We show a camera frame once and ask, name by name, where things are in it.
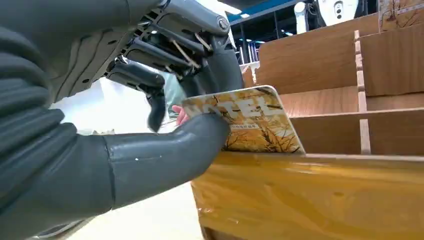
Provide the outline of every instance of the wooden box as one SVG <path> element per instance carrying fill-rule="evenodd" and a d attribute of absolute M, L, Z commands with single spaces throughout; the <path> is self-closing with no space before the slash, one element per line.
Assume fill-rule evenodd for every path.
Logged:
<path fill-rule="evenodd" d="M 276 88 L 308 154 L 222 153 L 192 184 L 205 237 L 424 239 L 424 24 L 368 15 L 259 60 L 246 86 Z"/>

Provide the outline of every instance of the glossy yellow surface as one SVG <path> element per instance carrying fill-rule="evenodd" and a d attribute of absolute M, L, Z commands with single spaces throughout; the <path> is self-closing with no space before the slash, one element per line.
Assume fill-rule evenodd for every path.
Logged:
<path fill-rule="evenodd" d="M 424 158 L 223 152 L 200 223 L 249 240 L 424 240 Z"/>

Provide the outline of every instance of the wooden divider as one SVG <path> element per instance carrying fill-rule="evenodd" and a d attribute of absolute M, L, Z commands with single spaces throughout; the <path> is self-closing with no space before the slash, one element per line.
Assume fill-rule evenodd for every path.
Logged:
<path fill-rule="evenodd" d="M 347 86 L 280 95 L 290 118 L 358 111 L 358 90 Z"/>
<path fill-rule="evenodd" d="M 245 88 L 251 88 L 255 86 L 255 83 L 253 81 L 253 73 L 252 68 L 250 66 L 246 66 L 245 69 L 241 71 L 241 74 L 243 76 L 244 81 L 244 87 Z"/>
<path fill-rule="evenodd" d="M 280 94 L 356 86 L 352 32 L 378 33 L 376 14 L 267 42 L 259 49 L 259 85 Z"/>
<path fill-rule="evenodd" d="M 359 40 L 360 32 L 355 30 L 353 33 L 354 44 L 355 44 L 355 63 L 356 63 L 356 81 L 358 90 L 358 106 L 359 112 L 367 112 L 367 96 L 365 94 L 364 86 L 364 71 L 362 63 L 362 52 L 361 52 L 361 41 Z M 371 154 L 370 144 L 370 129 L 368 119 L 359 120 L 359 132 L 360 132 L 360 152 L 362 154 Z"/>
<path fill-rule="evenodd" d="M 424 24 L 360 38 L 367 96 L 424 92 Z"/>
<path fill-rule="evenodd" d="M 424 108 L 294 117 L 307 153 L 360 154 L 360 120 L 368 119 L 373 155 L 424 155 Z"/>
<path fill-rule="evenodd" d="M 424 93 L 410 93 L 396 96 L 368 96 L 368 110 L 412 109 L 424 107 Z"/>

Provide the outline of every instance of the screw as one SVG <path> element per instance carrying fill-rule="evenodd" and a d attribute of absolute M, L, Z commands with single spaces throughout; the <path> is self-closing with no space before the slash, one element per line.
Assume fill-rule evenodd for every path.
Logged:
<path fill-rule="evenodd" d="M 224 19 L 224 18 L 220 18 L 218 20 L 218 25 L 222 30 L 227 30 L 228 29 L 228 22 Z"/>

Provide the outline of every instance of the human hand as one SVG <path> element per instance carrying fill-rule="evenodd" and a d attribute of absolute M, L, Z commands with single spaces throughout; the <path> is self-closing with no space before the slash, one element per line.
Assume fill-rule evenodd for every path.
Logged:
<path fill-rule="evenodd" d="M 178 114 L 178 117 L 176 118 L 177 125 L 182 125 L 189 120 L 189 116 L 182 107 L 174 105 L 172 106 L 172 110 Z"/>

